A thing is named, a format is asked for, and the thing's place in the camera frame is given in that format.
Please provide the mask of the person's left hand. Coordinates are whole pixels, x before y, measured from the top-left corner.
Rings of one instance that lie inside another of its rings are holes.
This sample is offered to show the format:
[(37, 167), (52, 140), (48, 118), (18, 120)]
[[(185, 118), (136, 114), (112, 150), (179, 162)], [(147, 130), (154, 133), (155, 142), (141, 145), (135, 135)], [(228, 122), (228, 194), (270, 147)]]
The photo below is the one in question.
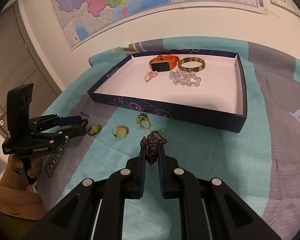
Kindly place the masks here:
[[(40, 175), (40, 172), (42, 170), (42, 164), (44, 161), (43, 157), (36, 157), (31, 158), (31, 167), (27, 171), (27, 175), (31, 178), (37, 178)], [(11, 154), (8, 158), (8, 164), (10, 168), (15, 171), (19, 172), (21, 169), (24, 168), (23, 162), (15, 155)]]

